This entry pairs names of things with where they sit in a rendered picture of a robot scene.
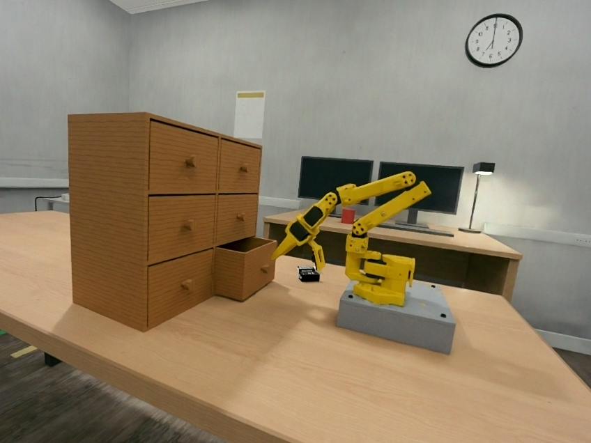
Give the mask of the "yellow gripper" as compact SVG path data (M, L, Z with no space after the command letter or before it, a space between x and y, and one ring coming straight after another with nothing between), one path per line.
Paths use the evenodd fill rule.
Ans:
M311 229L301 219L301 217L303 216L302 214L298 213L296 216L297 219L291 221L289 225L286 227L285 232L287 233L287 236L283 240L283 242L278 246L278 248L276 248L271 259L275 260L280 256L283 256L284 254L288 253L296 245L302 246L303 244L308 242L313 247L312 262L315 263L316 271L321 271L325 267L323 249L321 245L318 245L314 241L316 235L320 232L320 227L317 226L316 228Z

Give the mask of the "brown wooden chest of drawers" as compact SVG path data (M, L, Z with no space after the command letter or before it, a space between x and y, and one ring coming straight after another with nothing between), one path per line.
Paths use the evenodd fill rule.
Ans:
M148 190L150 121L216 138L215 190ZM258 190L218 190L221 139L259 149ZM216 296L215 247L256 237L262 148L148 112L68 114L72 303L144 333ZM253 234L215 243L218 193L256 194ZM148 261L149 194L213 195L213 244ZM209 248L210 296L147 327L147 265Z

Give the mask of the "white eraser with black sleeve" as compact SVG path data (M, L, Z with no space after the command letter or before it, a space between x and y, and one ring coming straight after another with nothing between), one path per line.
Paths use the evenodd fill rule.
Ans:
M299 272L313 272L316 271L316 266L297 266L297 272L299 274ZM322 270L317 272L319 274L322 274Z

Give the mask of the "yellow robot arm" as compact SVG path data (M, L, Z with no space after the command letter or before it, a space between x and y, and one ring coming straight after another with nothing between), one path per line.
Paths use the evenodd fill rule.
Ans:
M381 259L381 253L367 251L367 231L429 196L431 192L426 184L419 182L415 174L409 171L360 187L354 184L344 185L338 187L337 191L326 194L301 217L313 229L322 224L339 204L346 207L403 188L406 192L398 198L377 208L375 212L370 212L364 219L353 222L352 232L347 235L345 275L351 281L359 281L353 286L353 294L373 304L404 305L406 282L410 282L408 272L411 271L413 259L393 255L383 255ZM361 258L366 258L366 274L360 271Z

